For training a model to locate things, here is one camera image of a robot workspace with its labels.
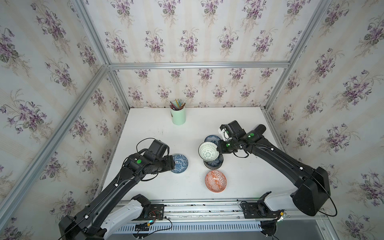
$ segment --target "blue and white plate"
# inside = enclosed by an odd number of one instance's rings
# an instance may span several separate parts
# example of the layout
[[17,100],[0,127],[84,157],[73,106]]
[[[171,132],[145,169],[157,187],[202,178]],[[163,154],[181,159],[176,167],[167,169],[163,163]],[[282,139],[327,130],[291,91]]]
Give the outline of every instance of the blue and white plate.
[[173,173],[182,173],[188,167],[188,159],[183,154],[174,154],[173,161],[175,161],[175,169],[171,170]]
[[205,138],[204,142],[213,142],[218,146],[218,141],[221,140],[219,136],[216,135],[209,135],[208,137]]

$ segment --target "mint green cup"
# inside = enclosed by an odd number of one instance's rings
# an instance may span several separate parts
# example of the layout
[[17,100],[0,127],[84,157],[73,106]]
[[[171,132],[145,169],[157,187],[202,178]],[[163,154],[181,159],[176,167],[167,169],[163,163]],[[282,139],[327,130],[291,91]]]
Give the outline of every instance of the mint green cup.
[[182,125],[185,123],[185,107],[179,111],[171,109],[170,115],[172,117],[173,124]]

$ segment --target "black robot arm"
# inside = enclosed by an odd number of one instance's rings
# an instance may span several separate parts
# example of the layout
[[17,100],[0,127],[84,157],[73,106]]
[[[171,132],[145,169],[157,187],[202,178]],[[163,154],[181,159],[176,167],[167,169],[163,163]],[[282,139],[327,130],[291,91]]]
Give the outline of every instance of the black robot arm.
[[169,155],[168,145],[159,140],[154,140],[148,149],[130,155],[116,177],[87,207],[74,217],[67,215],[60,221],[60,232],[65,235],[63,239],[102,240],[105,231],[100,226],[125,194],[145,175],[174,168],[175,162],[173,156]]
[[291,197],[303,213],[314,216],[331,195],[327,172],[321,167],[314,169],[303,164],[278,149],[263,136],[264,125],[246,133],[237,121],[232,121],[221,125],[220,130],[226,141],[219,141],[218,151],[226,154],[242,149],[247,156],[251,153],[271,164],[298,188]]

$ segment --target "white tabletop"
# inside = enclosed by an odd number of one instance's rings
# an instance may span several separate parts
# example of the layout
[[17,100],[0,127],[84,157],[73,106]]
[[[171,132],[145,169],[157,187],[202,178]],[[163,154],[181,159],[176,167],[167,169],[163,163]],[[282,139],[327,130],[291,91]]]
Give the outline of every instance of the white tabletop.
[[[211,171],[200,158],[198,148],[209,135],[219,135],[222,124],[237,120],[248,132],[259,124],[266,126],[264,136],[276,146],[271,130],[260,108],[187,108],[187,120],[181,126],[172,123],[168,108],[131,109],[112,159],[103,188],[117,175],[123,160],[136,152],[136,144],[147,137],[154,137],[170,147],[170,154],[183,154],[189,165],[183,173],[160,173],[154,180],[139,182],[122,200],[142,194],[149,200],[186,199],[237,199],[261,197],[267,191],[282,191],[294,185],[278,170],[263,159],[250,155],[237,158],[224,154],[223,165],[218,169],[227,179],[227,187],[220,193],[205,186],[205,176]],[[153,140],[141,142],[138,149],[148,148]],[[243,151],[238,156],[245,156]]]

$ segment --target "metal floor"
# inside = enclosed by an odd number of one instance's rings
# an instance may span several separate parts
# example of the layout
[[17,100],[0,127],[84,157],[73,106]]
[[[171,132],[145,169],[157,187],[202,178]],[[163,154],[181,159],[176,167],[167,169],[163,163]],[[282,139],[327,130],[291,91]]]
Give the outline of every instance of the metal floor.
[[[279,240],[323,240],[315,220],[286,220],[278,223],[275,234]],[[113,234],[108,240],[134,240],[132,234]],[[264,240],[261,232],[154,233],[145,240]]]

